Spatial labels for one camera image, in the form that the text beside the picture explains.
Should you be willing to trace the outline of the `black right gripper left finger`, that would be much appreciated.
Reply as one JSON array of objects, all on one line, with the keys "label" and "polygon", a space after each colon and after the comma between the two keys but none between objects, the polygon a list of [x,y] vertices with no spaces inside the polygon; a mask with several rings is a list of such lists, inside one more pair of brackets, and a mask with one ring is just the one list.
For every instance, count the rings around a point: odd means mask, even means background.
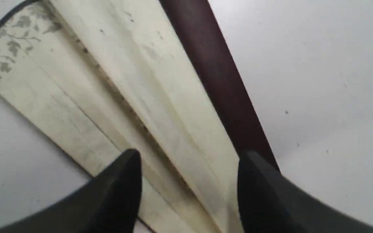
[{"label": "black right gripper left finger", "polygon": [[141,155],[127,149],[80,189],[0,233],[133,233],[141,195]]}]

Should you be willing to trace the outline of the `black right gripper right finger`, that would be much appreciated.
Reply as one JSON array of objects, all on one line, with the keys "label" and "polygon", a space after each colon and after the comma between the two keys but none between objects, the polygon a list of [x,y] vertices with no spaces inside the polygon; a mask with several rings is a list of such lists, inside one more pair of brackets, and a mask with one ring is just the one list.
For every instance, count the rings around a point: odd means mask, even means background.
[{"label": "black right gripper right finger", "polygon": [[373,233],[301,190],[258,153],[240,155],[237,202],[246,233]]}]

